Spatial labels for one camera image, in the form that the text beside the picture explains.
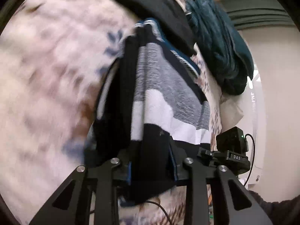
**bed sheet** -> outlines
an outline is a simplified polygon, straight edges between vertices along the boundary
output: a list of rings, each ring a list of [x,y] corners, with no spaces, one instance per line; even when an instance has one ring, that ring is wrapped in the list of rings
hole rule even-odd
[[[101,78],[138,20],[113,0],[26,0],[0,37],[0,193],[28,224],[83,163]],[[212,147],[221,130],[221,90],[198,53],[197,83],[211,107]],[[159,202],[182,222],[185,187]],[[121,224],[167,223],[155,205],[120,208]]]

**silver bolt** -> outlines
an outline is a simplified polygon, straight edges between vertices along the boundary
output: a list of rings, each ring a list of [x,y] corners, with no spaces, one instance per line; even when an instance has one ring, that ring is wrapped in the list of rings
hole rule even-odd
[[[76,171],[79,172],[79,173],[82,173],[85,169],[86,169],[85,166],[78,166],[76,168]]]
[[[228,168],[224,165],[219,166],[220,171],[222,172],[226,172],[228,170]]]
[[[110,159],[110,162],[112,164],[118,164],[120,162],[120,159],[115,157],[115,158]]]
[[[194,160],[192,158],[190,158],[190,157],[187,157],[187,158],[184,159],[184,162],[186,164],[192,164],[194,162]]]

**white wall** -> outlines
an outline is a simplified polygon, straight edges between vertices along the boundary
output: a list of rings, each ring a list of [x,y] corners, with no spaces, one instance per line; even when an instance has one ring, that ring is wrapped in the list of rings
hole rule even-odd
[[[266,201],[300,194],[300,33],[296,27],[242,31],[261,76],[266,112],[263,175],[252,188]]]

